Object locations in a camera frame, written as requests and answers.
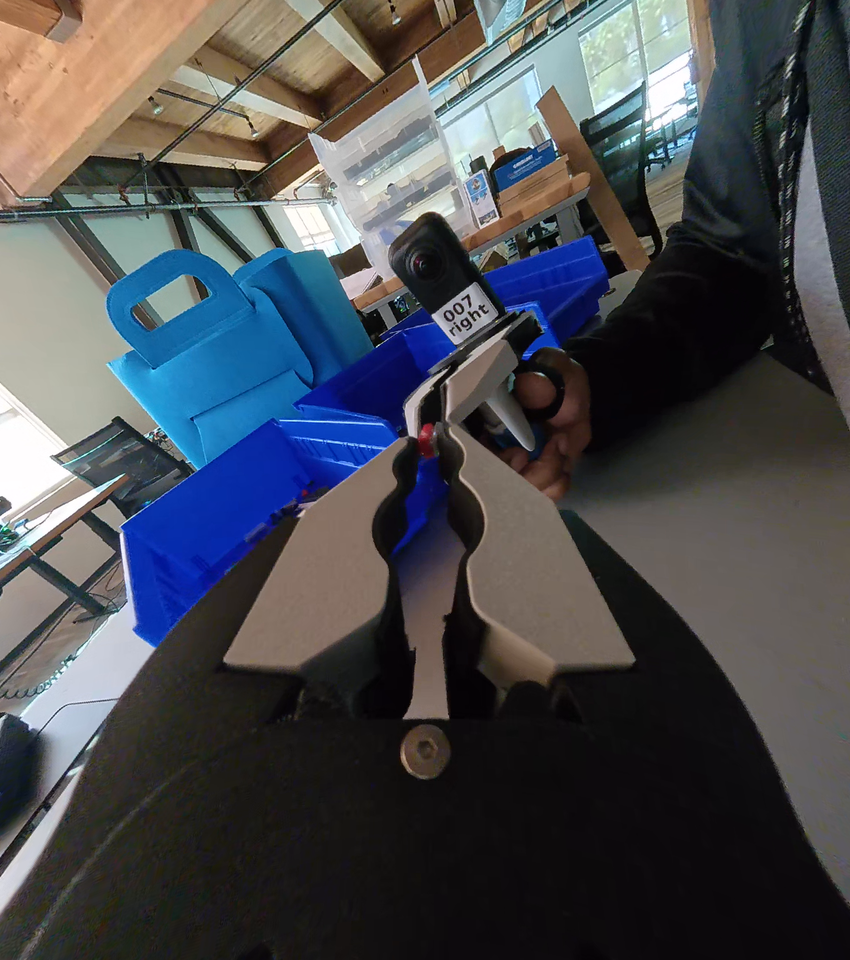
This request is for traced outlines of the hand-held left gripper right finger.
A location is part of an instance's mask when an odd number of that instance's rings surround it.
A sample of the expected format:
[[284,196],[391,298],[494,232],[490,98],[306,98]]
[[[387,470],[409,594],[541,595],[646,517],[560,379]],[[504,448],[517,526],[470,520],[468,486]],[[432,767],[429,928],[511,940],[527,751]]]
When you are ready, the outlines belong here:
[[464,553],[442,638],[452,718],[522,683],[631,669],[635,655],[551,499],[463,429],[435,432]]

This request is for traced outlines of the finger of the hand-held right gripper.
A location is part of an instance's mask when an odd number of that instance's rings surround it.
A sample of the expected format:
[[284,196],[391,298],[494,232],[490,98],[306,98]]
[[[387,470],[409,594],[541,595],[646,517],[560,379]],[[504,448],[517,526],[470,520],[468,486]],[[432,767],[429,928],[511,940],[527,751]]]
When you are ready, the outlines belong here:
[[506,340],[487,341],[474,349],[440,384],[440,420],[461,424],[482,403],[489,403],[506,426],[521,426],[522,406],[508,381],[522,360]]
[[418,439],[425,426],[435,426],[444,419],[442,375],[433,375],[413,389],[404,403],[407,436]]

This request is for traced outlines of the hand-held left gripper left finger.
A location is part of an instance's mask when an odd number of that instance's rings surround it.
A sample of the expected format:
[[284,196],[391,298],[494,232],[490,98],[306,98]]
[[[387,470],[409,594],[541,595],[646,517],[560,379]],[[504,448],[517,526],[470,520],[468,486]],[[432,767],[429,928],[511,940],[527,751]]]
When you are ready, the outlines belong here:
[[415,655],[393,555],[417,473],[415,441],[399,438],[294,522],[227,667],[325,685],[357,717],[405,716]]

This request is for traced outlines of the blue plastic bin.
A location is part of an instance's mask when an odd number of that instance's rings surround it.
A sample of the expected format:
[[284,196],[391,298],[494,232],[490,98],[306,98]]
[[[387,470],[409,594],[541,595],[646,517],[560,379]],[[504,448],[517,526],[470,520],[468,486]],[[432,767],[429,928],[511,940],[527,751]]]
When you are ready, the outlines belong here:
[[407,398],[455,346],[431,320],[385,339],[294,403],[284,426],[319,486],[332,487],[406,435]]
[[257,545],[243,538],[272,511],[302,489],[324,487],[286,436],[284,426],[294,420],[263,424],[122,525],[134,630],[142,640],[161,643]]
[[504,306],[536,313],[543,329],[536,347],[560,348],[584,330],[611,289],[590,236],[491,270],[485,278]]

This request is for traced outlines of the person's right forearm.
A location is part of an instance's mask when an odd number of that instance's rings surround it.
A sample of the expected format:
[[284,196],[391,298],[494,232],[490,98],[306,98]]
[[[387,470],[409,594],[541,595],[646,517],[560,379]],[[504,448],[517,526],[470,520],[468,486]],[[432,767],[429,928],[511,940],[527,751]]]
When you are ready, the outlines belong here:
[[785,322],[774,220],[684,217],[622,304],[566,344],[589,381],[591,449],[702,396]]

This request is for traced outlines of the grey desk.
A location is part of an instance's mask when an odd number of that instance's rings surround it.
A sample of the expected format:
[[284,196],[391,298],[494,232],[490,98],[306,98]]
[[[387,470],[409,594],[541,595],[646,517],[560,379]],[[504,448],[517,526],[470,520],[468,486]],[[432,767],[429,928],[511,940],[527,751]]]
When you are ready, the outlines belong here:
[[850,958],[850,438],[772,360],[588,464],[575,527],[647,669],[602,714],[252,729],[222,653],[276,537],[145,663],[0,958]]

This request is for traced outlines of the small printed card box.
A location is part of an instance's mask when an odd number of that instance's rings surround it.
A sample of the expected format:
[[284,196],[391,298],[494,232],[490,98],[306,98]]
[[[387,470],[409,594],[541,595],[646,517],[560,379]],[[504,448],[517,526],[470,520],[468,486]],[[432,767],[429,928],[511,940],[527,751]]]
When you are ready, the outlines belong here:
[[473,218],[479,229],[489,226],[501,218],[488,171],[479,167],[463,181],[463,188]]

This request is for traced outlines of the wooden table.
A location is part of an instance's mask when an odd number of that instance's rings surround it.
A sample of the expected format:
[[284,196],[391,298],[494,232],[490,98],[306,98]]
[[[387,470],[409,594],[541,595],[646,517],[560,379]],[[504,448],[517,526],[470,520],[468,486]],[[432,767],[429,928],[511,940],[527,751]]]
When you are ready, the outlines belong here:
[[[464,238],[462,240],[464,248],[471,257],[481,257],[486,251],[512,238],[520,231],[584,199],[590,188],[591,179],[590,174],[580,173],[567,177],[564,183],[556,182],[550,189],[539,191],[524,200],[516,212]],[[375,310],[407,292],[407,284],[394,278],[369,288],[354,297],[351,303],[360,312]]]

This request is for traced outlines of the blue cardboard box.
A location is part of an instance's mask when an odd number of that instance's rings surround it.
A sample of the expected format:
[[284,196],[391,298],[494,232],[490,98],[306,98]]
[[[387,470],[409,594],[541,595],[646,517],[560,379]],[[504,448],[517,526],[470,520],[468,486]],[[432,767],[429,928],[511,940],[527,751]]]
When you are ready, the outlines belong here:
[[509,150],[497,158],[490,169],[498,192],[515,186],[557,160],[551,139],[531,148]]

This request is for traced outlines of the flat brown cardboard box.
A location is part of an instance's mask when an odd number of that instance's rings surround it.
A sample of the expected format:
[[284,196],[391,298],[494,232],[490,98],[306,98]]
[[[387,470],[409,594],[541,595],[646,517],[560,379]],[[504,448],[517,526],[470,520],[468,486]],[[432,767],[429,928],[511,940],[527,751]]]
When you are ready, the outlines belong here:
[[568,193],[571,183],[568,158],[561,154],[547,166],[518,180],[513,186],[503,188],[499,193],[499,210],[503,217],[508,217],[531,206],[531,202],[538,197],[544,197],[556,189]]

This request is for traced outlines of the leaning wooden plank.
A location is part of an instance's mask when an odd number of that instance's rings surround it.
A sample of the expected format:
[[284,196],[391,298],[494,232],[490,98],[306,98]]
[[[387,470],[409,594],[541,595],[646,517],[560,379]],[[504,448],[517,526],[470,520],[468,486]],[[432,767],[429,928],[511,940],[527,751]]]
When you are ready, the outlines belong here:
[[649,258],[645,249],[555,86],[545,92],[536,108],[574,175],[588,175],[588,203],[625,269],[646,270]]

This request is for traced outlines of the blue felt bag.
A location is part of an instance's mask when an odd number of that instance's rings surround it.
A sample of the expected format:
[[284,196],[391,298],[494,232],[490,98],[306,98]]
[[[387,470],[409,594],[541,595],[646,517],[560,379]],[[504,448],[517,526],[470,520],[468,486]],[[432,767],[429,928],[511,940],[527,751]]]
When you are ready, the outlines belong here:
[[[133,310],[178,279],[207,296],[154,329]],[[329,258],[278,247],[229,273],[187,249],[113,284],[113,328],[129,351],[109,369],[187,461],[201,469],[373,348]]]

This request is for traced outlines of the black mesh office chair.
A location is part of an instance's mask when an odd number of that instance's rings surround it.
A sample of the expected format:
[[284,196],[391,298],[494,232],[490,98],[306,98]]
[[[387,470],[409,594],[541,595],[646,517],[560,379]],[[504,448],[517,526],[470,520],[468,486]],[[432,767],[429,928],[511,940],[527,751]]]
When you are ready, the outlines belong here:
[[122,484],[109,498],[126,520],[194,473],[186,461],[174,457],[120,416],[49,458],[91,487],[122,475]]

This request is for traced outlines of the grey sprinkler pipe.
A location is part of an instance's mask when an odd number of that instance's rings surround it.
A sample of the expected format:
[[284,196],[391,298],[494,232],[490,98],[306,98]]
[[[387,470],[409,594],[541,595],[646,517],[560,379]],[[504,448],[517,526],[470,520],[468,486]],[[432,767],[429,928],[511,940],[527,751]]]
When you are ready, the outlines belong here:
[[91,204],[75,206],[62,200],[47,200],[36,207],[16,207],[0,209],[0,223],[15,224],[31,221],[50,220],[58,217],[150,218],[160,213],[198,213],[204,210],[264,210],[298,209],[311,206],[333,205],[335,200],[327,198],[251,198],[251,199],[201,199],[129,204]]

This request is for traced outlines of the person's upper body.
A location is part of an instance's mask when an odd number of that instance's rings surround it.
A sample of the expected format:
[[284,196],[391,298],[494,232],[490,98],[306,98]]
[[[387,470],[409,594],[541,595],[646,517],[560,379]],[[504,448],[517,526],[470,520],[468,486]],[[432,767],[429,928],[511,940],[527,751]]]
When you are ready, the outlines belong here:
[[767,269],[775,339],[850,430],[850,2],[712,2],[688,229]]

